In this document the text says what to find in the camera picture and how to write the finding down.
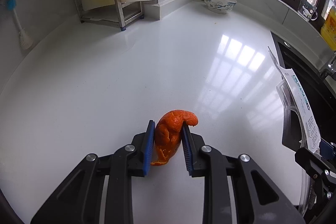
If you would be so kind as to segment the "orange peel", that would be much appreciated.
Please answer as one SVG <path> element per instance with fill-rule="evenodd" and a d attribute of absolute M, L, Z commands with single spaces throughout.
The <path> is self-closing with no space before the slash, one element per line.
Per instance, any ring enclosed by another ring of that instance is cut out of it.
<path fill-rule="evenodd" d="M 157 159 L 151 166 L 161 166 L 169 162 L 176 154 L 181 144 L 181 129 L 183 124 L 196 126 L 198 117 L 186 110 L 171 110 L 158 122 L 154 132 L 154 146 Z"/>

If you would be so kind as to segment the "comb blister package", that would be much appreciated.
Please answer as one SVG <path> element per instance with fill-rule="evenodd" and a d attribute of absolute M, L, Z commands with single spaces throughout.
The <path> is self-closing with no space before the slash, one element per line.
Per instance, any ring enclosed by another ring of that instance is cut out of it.
<path fill-rule="evenodd" d="M 305 215 L 317 198 L 313 190 L 313 179 L 317 175 L 308 173 L 304 164 L 313 159 L 321 159 L 319 154 L 321 135 L 308 98 L 294 70 L 283 68 L 273 52 L 271 50 L 268 52 L 281 75 L 281 82 L 276 90 L 284 107 L 282 145 L 298 153 L 298 164 L 302 168 L 298 211 L 301 215 Z"/>

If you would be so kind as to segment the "black kitchen sink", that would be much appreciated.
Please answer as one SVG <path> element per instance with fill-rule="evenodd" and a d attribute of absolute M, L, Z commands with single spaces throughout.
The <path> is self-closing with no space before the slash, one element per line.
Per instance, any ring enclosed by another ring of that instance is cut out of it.
<path fill-rule="evenodd" d="M 279 64 L 293 69 L 312 108 L 322 139 L 335 142 L 335 91 L 319 77 L 318 70 L 288 42 L 271 33 Z M 301 128 L 293 110 L 284 111 L 282 144 L 297 151 L 301 145 Z"/>

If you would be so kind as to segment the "chrome kitchen faucet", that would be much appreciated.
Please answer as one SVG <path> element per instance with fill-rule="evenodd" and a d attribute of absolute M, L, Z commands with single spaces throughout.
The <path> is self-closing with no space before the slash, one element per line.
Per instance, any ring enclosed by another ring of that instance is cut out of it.
<path fill-rule="evenodd" d="M 336 80 L 336 51 L 334 51 L 332 57 L 322 66 L 319 70 L 319 77 L 321 80 L 324 80 L 326 77 L 331 77 L 333 80 Z"/>

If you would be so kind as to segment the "yellow oil bottle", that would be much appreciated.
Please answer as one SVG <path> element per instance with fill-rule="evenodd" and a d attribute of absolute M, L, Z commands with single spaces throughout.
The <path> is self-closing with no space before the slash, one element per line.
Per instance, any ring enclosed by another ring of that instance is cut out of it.
<path fill-rule="evenodd" d="M 335 6 L 332 6 L 327 15 L 322 28 L 321 36 L 330 47 L 331 50 L 336 51 L 336 10 Z"/>

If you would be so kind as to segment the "glass mug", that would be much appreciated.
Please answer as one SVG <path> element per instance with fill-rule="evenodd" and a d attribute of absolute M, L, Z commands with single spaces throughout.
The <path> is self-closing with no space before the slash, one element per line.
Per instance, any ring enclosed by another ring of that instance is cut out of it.
<path fill-rule="evenodd" d="M 306 21 L 315 21 L 318 18 L 317 8 L 308 0 L 300 0 L 298 13 Z"/>

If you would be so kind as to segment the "white blue ceramic bowl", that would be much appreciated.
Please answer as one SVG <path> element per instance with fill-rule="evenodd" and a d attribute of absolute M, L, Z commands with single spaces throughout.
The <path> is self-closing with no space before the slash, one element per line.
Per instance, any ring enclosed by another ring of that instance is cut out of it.
<path fill-rule="evenodd" d="M 204 0 L 207 8 L 217 14 L 226 14 L 232 11 L 236 5 L 236 0 Z"/>

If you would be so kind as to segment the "white bottle brush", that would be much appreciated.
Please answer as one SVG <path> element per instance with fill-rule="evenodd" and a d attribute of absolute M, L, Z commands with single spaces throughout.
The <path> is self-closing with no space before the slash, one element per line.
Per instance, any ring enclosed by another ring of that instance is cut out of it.
<path fill-rule="evenodd" d="M 33 45 L 33 39 L 29 36 L 27 31 L 22 27 L 20 20 L 18 18 L 18 15 L 17 15 L 17 11 L 15 9 L 16 6 L 17 6 L 16 0 L 7 0 L 6 7 L 13 14 L 14 23 L 16 24 L 17 29 L 18 29 L 20 46 L 23 50 L 28 50 Z"/>

